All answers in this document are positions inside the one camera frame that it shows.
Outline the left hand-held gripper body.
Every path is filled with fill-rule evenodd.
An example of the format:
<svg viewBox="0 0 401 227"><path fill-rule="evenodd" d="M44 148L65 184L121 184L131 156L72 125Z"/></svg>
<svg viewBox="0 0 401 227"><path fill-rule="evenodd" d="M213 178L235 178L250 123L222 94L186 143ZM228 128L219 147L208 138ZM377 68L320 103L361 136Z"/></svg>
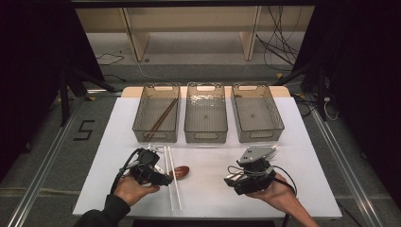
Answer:
<svg viewBox="0 0 401 227"><path fill-rule="evenodd" d="M158 176L161 174L155 166L160 156L152 149L138 148L134 151L137 158L128 164L128 170L132 177L139 183L158 183Z"/></svg>

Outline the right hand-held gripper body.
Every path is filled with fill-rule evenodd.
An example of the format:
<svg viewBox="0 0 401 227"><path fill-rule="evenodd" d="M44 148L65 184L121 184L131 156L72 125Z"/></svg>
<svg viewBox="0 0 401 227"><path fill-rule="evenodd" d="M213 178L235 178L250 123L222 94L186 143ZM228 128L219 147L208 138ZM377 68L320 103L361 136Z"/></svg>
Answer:
<svg viewBox="0 0 401 227"><path fill-rule="evenodd" d="M248 147L236 161L243 170L243 177L236 182L236 188L267 189L276 175L269 162L275 151L275 147Z"/></svg>

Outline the white chopstick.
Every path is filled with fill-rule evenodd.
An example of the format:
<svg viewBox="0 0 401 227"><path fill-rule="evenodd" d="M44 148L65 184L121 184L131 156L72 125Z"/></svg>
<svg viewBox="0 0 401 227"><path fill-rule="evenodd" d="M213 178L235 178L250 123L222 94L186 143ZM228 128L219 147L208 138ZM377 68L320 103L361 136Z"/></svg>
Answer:
<svg viewBox="0 0 401 227"><path fill-rule="evenodd" d="M171 150L170 146L167 147L167 153L168 153L168 158L169 158L169 162L171 165L171 171L172 171L174 185L175 185L175 189L176 189L176 196L177 196L177 201L179 204L179 209L180 209L180 211L182 211L183 207L182 207L182 201L181 201L181 194L180 194L180 189L179 189L179 184L178 184L178 178L176 176L173 154L172 154L172 150Z"/></svg>
<svg viewBox="0 0 401 227"><path fill-rule="evenodd" d="M168 146L163 146L164 148L164 156L165 156L165 166L166 166L166 175L171 178L171 176L169 175L169 152L168 152ZM171 211L174 211L174 202L173 202L173 198L172 198L172 191L171 191L171 183L173 182L173 180L171 180L171 182L168 185L168 195L169 195L169 201L170 201L170 208Z"/></svg>

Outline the brown wooden spoon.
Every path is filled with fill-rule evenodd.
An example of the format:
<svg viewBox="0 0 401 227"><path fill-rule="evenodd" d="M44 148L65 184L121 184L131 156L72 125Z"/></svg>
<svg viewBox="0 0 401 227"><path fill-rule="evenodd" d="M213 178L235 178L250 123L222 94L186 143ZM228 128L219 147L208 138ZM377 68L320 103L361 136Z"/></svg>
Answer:
<svg viewBox="0 0 401 227"><path fill-rule="evenodd" d="M175 177L177 180L182 180L188 175L189 170L188 166L177 166L169 171L169 175Z"/></svg>

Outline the smoky clear plastic bin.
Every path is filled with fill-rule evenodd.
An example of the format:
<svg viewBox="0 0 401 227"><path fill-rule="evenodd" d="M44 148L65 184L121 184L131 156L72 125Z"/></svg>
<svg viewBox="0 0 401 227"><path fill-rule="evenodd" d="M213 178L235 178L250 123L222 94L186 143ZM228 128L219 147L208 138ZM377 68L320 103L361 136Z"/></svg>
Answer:
<svg viewBox="0 0 401 227"><path fill-rule="evenodd" d="M187 84L183 129L187 143L226 142L228 120L222 83Z"/></svg>
<svg viewBox="0 0 401 227"><path fill-rule="evenodd" d="M240 143L279 140L285 125L268 85L234 84L231 99Z"/></svg>
<svg viewBox="0 0 401 227"><path fill-rule="evenodd" d="M175 143L181 108L179 83L147 84L132 125L138 142Z"/></svg>

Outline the person's left hand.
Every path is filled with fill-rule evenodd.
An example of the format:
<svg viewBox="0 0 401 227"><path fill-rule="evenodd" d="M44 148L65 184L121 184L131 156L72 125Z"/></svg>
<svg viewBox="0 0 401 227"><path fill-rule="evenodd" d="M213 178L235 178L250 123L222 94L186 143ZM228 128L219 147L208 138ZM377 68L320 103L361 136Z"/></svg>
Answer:
<svg viewBox="0 0 401 227"><path fill-rule="evenodd" d="M141 185L133 177L123 177L118 181L113 193L127 205L133 206L146 195L159 190L159 185Z"/></svg>

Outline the person's right hand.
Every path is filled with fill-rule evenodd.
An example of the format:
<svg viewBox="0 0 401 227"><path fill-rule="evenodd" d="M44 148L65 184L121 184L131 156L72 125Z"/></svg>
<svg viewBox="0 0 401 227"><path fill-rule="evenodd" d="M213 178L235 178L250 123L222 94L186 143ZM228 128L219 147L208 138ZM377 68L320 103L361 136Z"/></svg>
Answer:
<svg viewBox="0 0 401 227"><path fill-rule="evenodd" d="M300 205L290 188L278 182L273 182L262 191L248 193L247 196L264 201L273 208L286 213L291 213Z"/></svg>

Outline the white table sheet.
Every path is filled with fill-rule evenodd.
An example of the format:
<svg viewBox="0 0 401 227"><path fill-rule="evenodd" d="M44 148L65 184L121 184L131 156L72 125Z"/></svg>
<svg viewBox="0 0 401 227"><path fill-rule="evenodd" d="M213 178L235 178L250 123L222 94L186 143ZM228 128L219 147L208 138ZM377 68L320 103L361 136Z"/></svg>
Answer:
<svg viewBox="0 0 401 227"><path fill-rule="evenodd" d="M285 129L276 143L276 155L271 163L292 177L297 185L297 197L312 217L340 218L340 209L295 101L291 97L277 97L275 102ZM136 97L120 97L115 102L74 215L104 207L118 169L141 146L131 130L138 104ZM173 162L177 166L188 166L189 174L171 187L163 186L158 192L141 199L131 209L132 217L271 219L284 216L262 201L237 195L223 181L228 166L234 166L247 147L238 142L231 107L227 108L227 113L229 130L222 145L190 145L185 142L183 132L179 132L179 140L170 146Z"/></svg>

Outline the black tripod stand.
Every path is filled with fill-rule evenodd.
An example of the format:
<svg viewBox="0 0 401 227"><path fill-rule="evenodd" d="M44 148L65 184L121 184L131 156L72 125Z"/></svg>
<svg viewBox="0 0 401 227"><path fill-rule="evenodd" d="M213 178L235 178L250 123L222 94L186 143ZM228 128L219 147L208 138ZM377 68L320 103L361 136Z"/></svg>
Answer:
<svg viewBox="0 0 401 227"><path fill-rule="evenodd" d="M61 97L61 126L63 127L70 117L69 97L68 89L77 97L85 97L88 94L88 90L83 85L83 81L89 81L94 85L105 89L111 93L117 93L118 90L113 86L107 84L101 79L96 79L90 76L83 70L68 67L61 71L59 75L59 88Z"/></svg>
<svg viewBox="0 0 401 227"><path fill-rule="evenodd" d="M321 62L312 61L307 63L306 65L293 70L287 77L274 82L273 86L283 86L299 76L304 76L301 83L301 89L303 92L311 93L315 91L317 93L317 111L322 120L325 121L325 68Z"/></svg>

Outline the beige wooden shelf unit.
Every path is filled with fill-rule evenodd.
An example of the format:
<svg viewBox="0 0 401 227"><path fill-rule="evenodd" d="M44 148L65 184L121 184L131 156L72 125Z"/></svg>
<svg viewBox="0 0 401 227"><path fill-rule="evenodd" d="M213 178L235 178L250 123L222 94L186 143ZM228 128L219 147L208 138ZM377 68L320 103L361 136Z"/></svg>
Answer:
<svg viewBox="0 0 401 227"><path fill-rule="evenodd" d="M284 31L305 31L314 8L283 6L282 15L273 20L268 13L277 7L172 7L77 9L87 33L125 33L131 53L143 59L152 32L236 32L244 59L253 56L258 31L272 31L279 24Z"/></svg>

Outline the black curtain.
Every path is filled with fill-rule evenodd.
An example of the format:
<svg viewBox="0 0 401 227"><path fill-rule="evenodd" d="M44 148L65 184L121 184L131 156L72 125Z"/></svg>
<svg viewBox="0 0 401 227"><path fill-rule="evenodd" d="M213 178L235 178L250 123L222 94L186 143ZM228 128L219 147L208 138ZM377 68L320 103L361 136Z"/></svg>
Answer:
<svg viewBox="0 0 401 227"><path fill-rule="evenodd" d="M315 0L295 63L325 50L329 91L401 209L401 0Z"/></svg>
<svg viewBox="0 0 401 227"><path fill-rule="evenodd" d="M71 0L0 0L0 183L73 69L104 79Z"/></svg>

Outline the black overhead beam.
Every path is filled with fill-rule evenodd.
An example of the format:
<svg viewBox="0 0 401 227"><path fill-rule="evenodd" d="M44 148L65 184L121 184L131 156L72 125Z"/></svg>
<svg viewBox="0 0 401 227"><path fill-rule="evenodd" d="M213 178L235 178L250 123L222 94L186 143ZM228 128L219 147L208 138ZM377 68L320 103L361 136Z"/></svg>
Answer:
<svg viewBox="0 0 401 227"><path fill-rule="evenodd" d="M70 0L78 9L167 8L167 7L253 7L315 6L319 0Z"/></svg>

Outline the aluminium floor rail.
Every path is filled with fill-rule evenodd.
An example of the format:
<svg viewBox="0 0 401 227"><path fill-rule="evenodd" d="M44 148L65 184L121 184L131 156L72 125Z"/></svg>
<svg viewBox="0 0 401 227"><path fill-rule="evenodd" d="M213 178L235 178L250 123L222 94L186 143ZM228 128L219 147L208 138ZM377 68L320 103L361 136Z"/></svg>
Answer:
<svg viewBox="0 0 401 227"><path fill-rule="evenodd" d="M375 210L373 202L369 199L355 171L346 160L328 124L321 119L316 110L313 111L312 115L367 225L369 227L383 227L383 223Z"/></svg>
<svg viewBox="0 0 401 227"><path fill-rule="evenodd" d="M90 89L88 96L122 96L122 91L111 92L103 89Z"/></svg>
<svg viewBox="0 0 401 227"><path fill-rule="evenodd" d="M51 147L47 151L44 160L42 161L32 182L30 183L29 187L24 193L24 196L20 199L17 207L12 213L7 227L23 227L31 208L40 193L40 189L42 188L51 170L51 167L53 166L58 154L60 153L61 147L75 120L78 109L81 107L83 102L84 97L77 97L72 103L70 116L65 121L65 124L61 126L58 130L56 138L53 140Z"/></svg>

